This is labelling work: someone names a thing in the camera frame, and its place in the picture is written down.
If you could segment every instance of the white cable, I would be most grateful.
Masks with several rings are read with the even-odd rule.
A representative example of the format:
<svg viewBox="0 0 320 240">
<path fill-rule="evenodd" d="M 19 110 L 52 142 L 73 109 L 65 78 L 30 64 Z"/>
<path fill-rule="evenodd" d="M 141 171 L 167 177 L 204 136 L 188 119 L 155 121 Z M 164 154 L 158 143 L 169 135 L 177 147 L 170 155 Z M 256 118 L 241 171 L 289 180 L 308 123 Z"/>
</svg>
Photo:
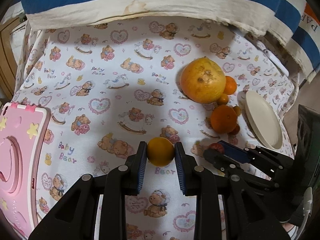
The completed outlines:
<svg viewBox="0 0 320 240">
<path fill-rule="evenodd" d="M 285 74 L 287 77 L 289 76 L 289 71 L 285 68 L 284 65 L 282 65 L 281 61 L 270 51 L 266 48 L 266 46 L 261 42 L 257 41 L 256 46 L 261 49 L 266 56 L 279 68 L 283 74 Z"/>
<path fill-rule="evenodd" d="M 305 193 L 303 194 L 303 221 L 301 224 L 301 227 L 299 227 L 298 231 L 297 231 L 297 235 L 295 237 L 294 240 L 298 240 L 301 233 L 303 232 L 307 220 L 308 220 L 308 216 L 311 212 L 312 209 L 312 187 L 308 187 L 305 191 Z"/>
</svg>

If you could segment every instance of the heart print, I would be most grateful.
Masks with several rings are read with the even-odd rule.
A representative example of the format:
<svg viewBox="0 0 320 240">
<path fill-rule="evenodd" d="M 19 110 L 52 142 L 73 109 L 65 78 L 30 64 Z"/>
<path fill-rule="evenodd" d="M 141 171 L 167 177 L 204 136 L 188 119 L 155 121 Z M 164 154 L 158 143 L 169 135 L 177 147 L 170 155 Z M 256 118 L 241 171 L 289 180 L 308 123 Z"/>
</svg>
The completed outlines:
<svg viewBox="0 0 320 240">
<path fill-rule="evenodd" d="M 58 41 L 62 44 L 66 44 L 70 38 L 70 31 L 65 30 L 64 32 L 58 33 Z"/>
<path fill-rule="evenodd" d="M 129 212 L 137 214 L 147 208 L 148 199 L 146 197 L 127 196 L 125 198 L 125 206 Z"/>
<path fill-rule="evenodd" d="M 110 33 L 111 40 L 116 44 L 122 44 L 128 39 L 128 32 L 126 30 L 112 31 Z"/>
<path fill-rule="evenodd" d="M 103 98 L 103 99 L 91 99 L 89 102 L 89 109 L 94 114 L 102 114 L 110 108 L 110 99 Z"/>
<path fill-rule="evenodd" d="M 141 89 L 137 89 L 134 93 L 133 93 L 134 97 L 138 100 L 138 101 L 146 101 L 151 97 L 151 94 L 149 92 L 144 92 Z"/>
</svg>

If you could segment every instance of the bed sheet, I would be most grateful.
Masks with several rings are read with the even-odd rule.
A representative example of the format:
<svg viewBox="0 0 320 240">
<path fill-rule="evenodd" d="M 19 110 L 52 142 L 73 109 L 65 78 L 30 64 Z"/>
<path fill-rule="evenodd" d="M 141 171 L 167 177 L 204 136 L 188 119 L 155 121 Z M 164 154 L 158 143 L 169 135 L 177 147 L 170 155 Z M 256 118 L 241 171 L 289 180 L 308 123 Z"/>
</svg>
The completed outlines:
<svg viewBox="0 0 320 240">
<path fill-rule="evenodd" d="M 212 130 L 208 117 L 215 103 L 195 103 L 179 89 L 183 67 L 204 56 L 238 84 L 228 103 L 243 111 L 236 136 Z M 290 104 L 294 90 L 292 82 L 250 41 L 225 26 L 183 17 L 30 31 L 23 44 L 17 87 L 14 101 L 51 111 L 37 174 L 38 220 L 83 174 L 107 174 L 124 164 L 140 141 L 153 137 L 181 141 L 199 165 L 223 175 L 202 156 L 209 144 L 224 140 L 240 148 L 262 146 L 245 116 L 246 92 L 261 94 L 279 113 Z M 293 157 L 280 118 L 279 122 L 283 131 L 279 152 Z M 267 177 L 251 165 L 244 169 Z M 163 168 L 147 163 L 140 195 L 126 198 L 128 239 L 193 239 L 195 208 L 196 198 L 180 191 L 174 161 Z"/>
</svg>

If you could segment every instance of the tangerine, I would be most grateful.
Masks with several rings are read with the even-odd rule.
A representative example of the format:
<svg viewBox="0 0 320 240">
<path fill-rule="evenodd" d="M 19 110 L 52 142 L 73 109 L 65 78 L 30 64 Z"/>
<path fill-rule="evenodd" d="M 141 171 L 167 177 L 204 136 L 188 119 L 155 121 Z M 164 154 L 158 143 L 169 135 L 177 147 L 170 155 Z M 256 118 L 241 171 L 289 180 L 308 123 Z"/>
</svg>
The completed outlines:
<svg viewBox="0 0 320 240">
<path fill-rule="evenodd" d="M 237 116 L 241 115 L 241 108 L 239 106 L 234 106 L 233 110 L 236 112 Z"/>
<path fill-rule="evenodd" d="M 240 126 L 239 124 L 236 125 L 236 128 L 233 129 L 232 132 L 230 132 L 229 134 L 231 135 L 237 135 L 240 132 Z"/>
<path fill-rule="evenodd" d="M 219 99 L 226 77 L 217 63 L 202 57 L 190 62 L 182 71 L 180 87 L 191 100 L 209 104 Z"/>
<path fill-rule="evenodd" d="M 229 97 L 226 94 L 222 94 L 221 97 L 217 100 L 217 104 L 226 105 L 229 102 Z"/>
<path fill-rule="evenodd" d="M 226 76 L 226 86 L 224 88 L 224 92 L 227 95 L 232 95 L 237 90 L 237 83 L 234 78 L 230 76 Z"/>
<path fill-rule="evenodd" d="M 231 107 L 221 105 L 212 111 L 210 122 L 217 133 L 230 133 L 236 128 L 237 114 Z"/>
<path fill-rule="evenodd" d="M 152 138 L 147 145 L 147 157 L 154 166 L 167 166 L 174 158 L 172 143 L 164 137 Z"/>
</svg>

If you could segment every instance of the white plate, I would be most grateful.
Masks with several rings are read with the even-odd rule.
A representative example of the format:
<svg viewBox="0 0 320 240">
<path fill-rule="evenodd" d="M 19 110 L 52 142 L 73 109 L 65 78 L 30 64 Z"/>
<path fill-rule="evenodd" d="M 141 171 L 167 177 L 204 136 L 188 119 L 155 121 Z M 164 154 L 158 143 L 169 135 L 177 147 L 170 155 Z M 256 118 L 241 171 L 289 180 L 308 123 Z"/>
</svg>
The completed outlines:
<svg viewBox="0 0 320 240">
<path fill-rule="evenodd" d="M 280 149 L 282 131 L 269 103 L 255 91 L 248 91 L 245 111 L 253 131 L 262 144 L 271 150 Z"/>
</svg>

